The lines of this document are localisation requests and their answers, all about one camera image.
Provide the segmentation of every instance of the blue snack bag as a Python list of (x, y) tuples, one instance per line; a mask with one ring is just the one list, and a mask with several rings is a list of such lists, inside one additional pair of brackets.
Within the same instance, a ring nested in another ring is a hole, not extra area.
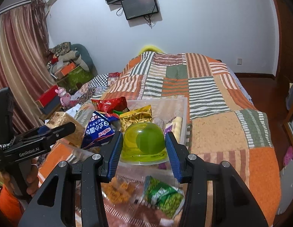
[(108, 142), (111, 136), (115, 134), (115, 131), (111, 127), (111, 123), (117, 120), (119, 120), (117, 114), (94, 111), (86, 127), (81, 148), (88, 149)]

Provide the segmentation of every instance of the curtain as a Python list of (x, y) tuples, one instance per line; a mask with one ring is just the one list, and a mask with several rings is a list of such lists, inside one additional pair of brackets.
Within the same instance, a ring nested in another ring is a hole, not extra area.
[(44, 12), (45, 3), (42, 0), (31, 0), (34, 28), (44, 57), (49, 55), (49, 33)]
[(55, 84), (46, 69), (38, 33), (31, 4), (0, 15), (0, 88), (10, 87), (13, 92), (17, 133), (43, 124), (35, 100)]

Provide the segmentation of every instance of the black and white checkered patch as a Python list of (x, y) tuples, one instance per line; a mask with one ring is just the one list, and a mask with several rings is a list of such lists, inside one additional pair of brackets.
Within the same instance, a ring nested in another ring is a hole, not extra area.
[(95, 88), (97, 86), (108, 86), (109, 74), (98, 75), (93, 78), (89, 83), (89, 88)]

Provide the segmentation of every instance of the hand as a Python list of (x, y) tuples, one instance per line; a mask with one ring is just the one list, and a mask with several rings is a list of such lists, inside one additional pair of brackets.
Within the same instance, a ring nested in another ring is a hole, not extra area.
[[(37, 163), (37, 160), (35, 158), (32, 159), (31, 171), (26, 178), (26, 181), (30, 184), (28, 188), (26, 189), (26, 192), (32, 197), (35, 195), (36, 191), (38, 190), (38, 184), (39, 184), (39, 179), (37, 177), (38, 168), (36, 165), (33, 165), (36, 163)], [(7, 172), (2, 172), (1, 177), (4, 181), (6, 188), (9, 190), (10, 193), (13, 193), (14, 186), (10, 183), (10, 174)]]

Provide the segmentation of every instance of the pink slipper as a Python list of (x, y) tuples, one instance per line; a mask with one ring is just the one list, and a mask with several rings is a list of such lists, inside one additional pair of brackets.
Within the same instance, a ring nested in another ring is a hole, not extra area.
[(293, 160), (293, 147), (289, 146), (285, 156), (283, 157), (283, 166), (287, 166)]

